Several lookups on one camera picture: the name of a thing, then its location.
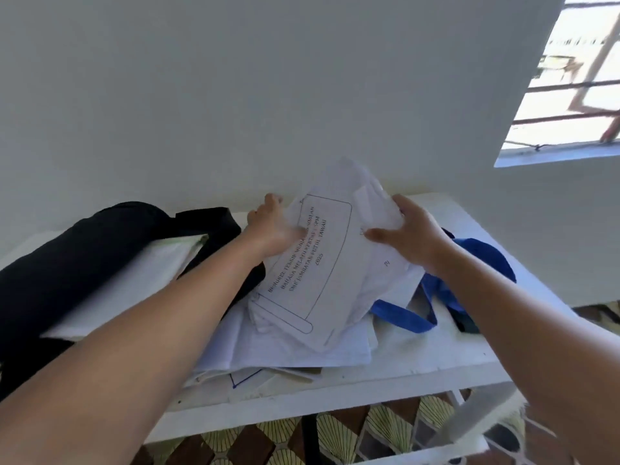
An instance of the blue strap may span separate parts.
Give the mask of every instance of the blue strap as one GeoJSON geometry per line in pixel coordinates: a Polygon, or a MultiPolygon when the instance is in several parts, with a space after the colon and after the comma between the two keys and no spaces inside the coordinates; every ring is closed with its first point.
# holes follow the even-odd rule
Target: blue strap
{"type": "MultiPolygon", "coordinates": [[[[513,282],[516,282],[515,273],[508,264],[508,261],[500,253],[499,250],[492,247],[488,243],[476,240],[475,238],[455,238],[454,242],[461,248],[469,251],[478,259],[496,269],[499,273],[506,276],[513,282]]],[[[441,279],[431,275],[424,274],[420,282],[424,295],[429,304],[429,312],[426,317],[421,317],[406,308],[393,305],[385,300],[377,300],[370,311],[379,318],[404,328],[413,333],[425,333],[437,326],[437,317],[433,311],[431,300],[433,295],[437,295],[439,300],[448,308],[454,321],[459,325],[459,329],[465,332],[478,332],[478,328],[463,307],[458,303],[454,294],[441,279]]]]}

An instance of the patterned floor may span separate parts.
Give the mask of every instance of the patterned floor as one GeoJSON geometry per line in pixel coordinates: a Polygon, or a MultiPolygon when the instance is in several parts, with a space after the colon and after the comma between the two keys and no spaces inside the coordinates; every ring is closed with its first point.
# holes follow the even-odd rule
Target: patterned floor
{"type": "MultiPolygon", "coordinates": [[[[620,334],[616,302],[575,309],[620,334]]],[[[461,392],[467,398],[470,391],[461,392]]],[[[345,465],[423,448],[454,408],[446,394],[405,398],[319,414],[324,464],[345,465]]],[[[132,465],[302,465],[300,418],[288,418],[143,446],[132,465]]],[[[485,434],[491,449],[454,465],[574,465],[576,462],[531,407],[485,434]]]]}

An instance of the person's left arm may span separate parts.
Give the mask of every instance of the person's left arm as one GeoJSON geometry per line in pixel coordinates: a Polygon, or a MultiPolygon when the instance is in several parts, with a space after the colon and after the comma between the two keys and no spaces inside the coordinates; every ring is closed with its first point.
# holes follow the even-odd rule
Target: person's left arm
{"type": "Polygon", "coordinates": [[[128,464],[251,269],[305,234],[281,199],[181,279],[93,331],[0,403],[5,463],[128,464]]]}

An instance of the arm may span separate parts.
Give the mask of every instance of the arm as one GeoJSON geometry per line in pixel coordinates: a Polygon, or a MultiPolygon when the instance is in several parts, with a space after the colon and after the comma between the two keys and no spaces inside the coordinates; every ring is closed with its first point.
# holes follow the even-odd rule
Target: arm
{"type": "Polygon", "coordinates": [[[93,331],[0,404],[7,463],[128,464],[250,270],[305,234],[265,197],[233,242],[93,331]]]}
{"type": "Polygon", "coordinates": [[[450,287],[528,402],[580,463],[616,463],[620,337],[529,296],[448,238],[433,217],[394,196],[399,230],[371,229],[450,287]]]}

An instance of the white table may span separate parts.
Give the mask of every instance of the white table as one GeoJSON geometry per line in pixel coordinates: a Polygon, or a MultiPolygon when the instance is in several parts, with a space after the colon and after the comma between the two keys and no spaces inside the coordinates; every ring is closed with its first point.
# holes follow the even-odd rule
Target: white table
{"type": "MultiPolygon", "coordinates": [[[[437,193],[411,197],[456,237],[477,238],[498,248],[515,271],[520,286],[572,315],[569,307],[452,199],[437,193]]],[[[244,213],[234,217],[244,224],[244,213]]],[[[57,234],[48,232],[31,237],[0,260],[0,268],[57,234]]],[[[379,347],[367,366],[326,368],[322,378],[312,384],[278,376],[252,392],[248,399],[235,403],[229,403],[224,389],[213,388],[212,383],[185,389],[151,431],[148,442],[450,391],[456,411],[433,439],[434,448],[375,462],[440,463],[482,452],[488,447],[482,433],[520,406],[523,397],[484,337],[459,332],[448,310],[437,299],[433,307],[438,327],[426,334],[412,334],[384,322],[376,323],[379,347]],[[471,387],[479,388],[463,402],[459,389],[471,387]]]]}

